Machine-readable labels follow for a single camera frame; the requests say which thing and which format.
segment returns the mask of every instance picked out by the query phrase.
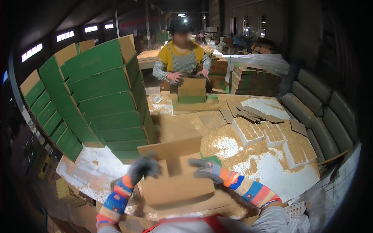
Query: stack of flattened boxes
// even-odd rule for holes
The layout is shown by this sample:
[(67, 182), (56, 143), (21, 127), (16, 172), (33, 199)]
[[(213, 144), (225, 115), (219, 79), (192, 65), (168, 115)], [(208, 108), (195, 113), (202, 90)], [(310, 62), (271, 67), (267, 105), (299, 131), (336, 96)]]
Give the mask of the stack of flattened boxes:
[(236, 64), (232, 73), (231, 94), (274, 97), (281, 77), (274, 71), (253, 64)]
[(40, 77), (47, 93), (59, 115), (68, 126), (63, 134), (70, 138), (66, 144), (57, 143), (62, 151), (66, 151), (66, 155), (69, 154), (73, 144), (82, 148), (80, 142), (87, 147), (105, 147), (104, 141), (94, 134), (90, 123), (85, 121), (83, 114), (77, 108), (78, 101), (74, 99), (73, 90), (68, 88), (69, 75), (64, 62), (76, 55), (75, 45), (71, 44), (51, 56), (39, 68)]
[(83, 147), (76, 138), (74, 139), (71, 131), (56, 110), (37, 70), (34, 70), (27, 77), (21, 84), (20, 89), (32, 114), (45, 133), (69, 159), (75, 161)]
[(79, 109), (123, 163), (137, 146), (157, 143), (133, 35), (91, 48), (65, 62)]

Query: small packet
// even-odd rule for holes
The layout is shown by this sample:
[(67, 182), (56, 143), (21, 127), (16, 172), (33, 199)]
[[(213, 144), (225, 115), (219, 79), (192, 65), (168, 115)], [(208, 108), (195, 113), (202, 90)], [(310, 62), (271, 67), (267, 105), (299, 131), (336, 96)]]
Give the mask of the small packet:
[(153, 98), (153, 101), (158, 104), (159, 102), (162, 101), (162, 98), (159, 95), (157, 95), (156, 97)]

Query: red apron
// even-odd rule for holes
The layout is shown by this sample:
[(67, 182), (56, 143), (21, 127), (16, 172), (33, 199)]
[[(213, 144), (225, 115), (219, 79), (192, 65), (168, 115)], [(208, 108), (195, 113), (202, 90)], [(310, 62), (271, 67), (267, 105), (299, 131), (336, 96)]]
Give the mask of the red apron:
[(204, 218), (163, 218), (153, 227), (143, 230), (142, 233), (151, 232), (154, 228), (164, 223), (176, 223), (176, 222), (195, 222), (195, 221), (205, 221), (215, 233), (229, 233), (227, 229), (224, 228), (223, 224), (219, 221), (217, 216), (222, 217), (221, 214), (215, 214), (212, 216)]

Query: open cardboard box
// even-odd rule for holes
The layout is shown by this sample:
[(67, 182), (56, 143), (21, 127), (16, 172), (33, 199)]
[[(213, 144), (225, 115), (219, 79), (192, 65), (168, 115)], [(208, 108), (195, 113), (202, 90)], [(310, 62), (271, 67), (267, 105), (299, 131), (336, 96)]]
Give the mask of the open cardboard box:
[(231, 197), (223, 190), (215, 190), (208, 178), (194, 178), (197, 167), (188, 164), (189, 158), (201, 158), (201, 137), (137, 147), (140, 154), (155, 151), (162, 174), (157, 179), (146, 177), (138, 183), (145, 201), (144, 212), (181, 213), (210, 210), (230, 205)]

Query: hand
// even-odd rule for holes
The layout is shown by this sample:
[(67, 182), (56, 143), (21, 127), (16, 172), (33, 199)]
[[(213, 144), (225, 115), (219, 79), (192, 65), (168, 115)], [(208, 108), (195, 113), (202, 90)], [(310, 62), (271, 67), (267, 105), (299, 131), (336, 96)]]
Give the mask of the hand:
[(207, 79), (207, 81), (210, 82), (210, 79), (209, 79), (207, 73), (208, 73), (208, 71), (205, 68), (203, 68), (201, 71), (197, 72), (196, 76), (203, 75)]
[(157, 178), (159, 174), (158, 162), (153, 159), (156, 156), (155, 152), (149, 152), (146, 156), (137, 158), (130, 166), (125, 176), (130, 177), (131, 184), (135, 186), (144, 175)]
[(214, 161), (190, 158), (188, 163), (201, 166), (193, 173), (195, 178), (210, 178), (215, 184), (223, 184), (226, 187), (229, 187), (239, 176), (238, 172), (228, 171)]
[(182, 75), (183, 74), (180, 72), (169, 73), (166, 78), (170, 81), (173, 81), (178, 86), (181, 86), (184, 82), (184, 79), (181, 77)]

